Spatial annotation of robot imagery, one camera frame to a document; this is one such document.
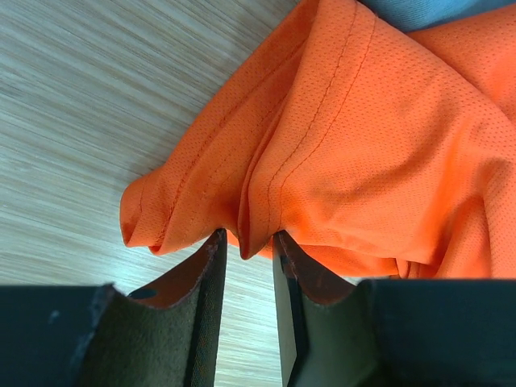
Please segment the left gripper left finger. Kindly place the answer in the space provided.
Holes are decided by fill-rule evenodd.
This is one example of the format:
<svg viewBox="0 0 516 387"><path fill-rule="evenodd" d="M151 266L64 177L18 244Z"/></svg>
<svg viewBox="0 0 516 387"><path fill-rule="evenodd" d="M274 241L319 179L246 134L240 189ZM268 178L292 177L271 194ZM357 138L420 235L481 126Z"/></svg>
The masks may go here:
<svg viewBox="0 0 516 387"><path fill-rule="evenodd" d="M145 286L4 285L4 386L212 386L227 263L215 231Z"/></svg>

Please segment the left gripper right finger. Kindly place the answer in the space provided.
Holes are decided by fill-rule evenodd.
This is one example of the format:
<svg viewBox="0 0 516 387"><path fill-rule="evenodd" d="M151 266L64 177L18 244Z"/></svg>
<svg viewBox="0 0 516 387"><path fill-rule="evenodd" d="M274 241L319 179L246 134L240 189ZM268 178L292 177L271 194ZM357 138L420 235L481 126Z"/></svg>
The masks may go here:
<svg viewBox="0 0 516 387"><path fill-rule="evenodd" d="M352 284L284 231L273 256L284 385L514 385L514 281Z"/></svg>

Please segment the orange t shirt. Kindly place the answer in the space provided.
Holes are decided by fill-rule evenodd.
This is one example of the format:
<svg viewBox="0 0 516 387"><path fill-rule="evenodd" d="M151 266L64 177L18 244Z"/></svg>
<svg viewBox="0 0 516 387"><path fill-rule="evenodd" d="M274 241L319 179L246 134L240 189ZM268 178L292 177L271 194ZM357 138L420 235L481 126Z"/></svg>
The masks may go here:
<svg viewBox="0 0 516 387"><path fill-rule="evenodd" d="M346 277L515 275L515 8L403 33L303 1L166 163L130 184L124 243L164 255L288 232Z"/></svg>

